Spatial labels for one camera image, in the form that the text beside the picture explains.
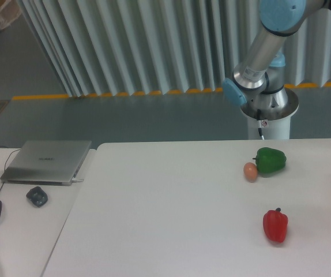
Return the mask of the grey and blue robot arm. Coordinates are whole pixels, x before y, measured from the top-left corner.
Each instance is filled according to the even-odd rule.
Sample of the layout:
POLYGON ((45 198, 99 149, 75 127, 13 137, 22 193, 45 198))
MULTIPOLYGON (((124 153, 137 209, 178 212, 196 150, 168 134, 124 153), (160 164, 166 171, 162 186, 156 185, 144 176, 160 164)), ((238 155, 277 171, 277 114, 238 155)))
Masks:
POLYGON ((287 37, 295 34, 304 20, 320 9, 331 10, 331 1, 260 1, 262 25, 247 55, 222 83, 226 98, 242 106, 267 85, 266 71, 287 37))

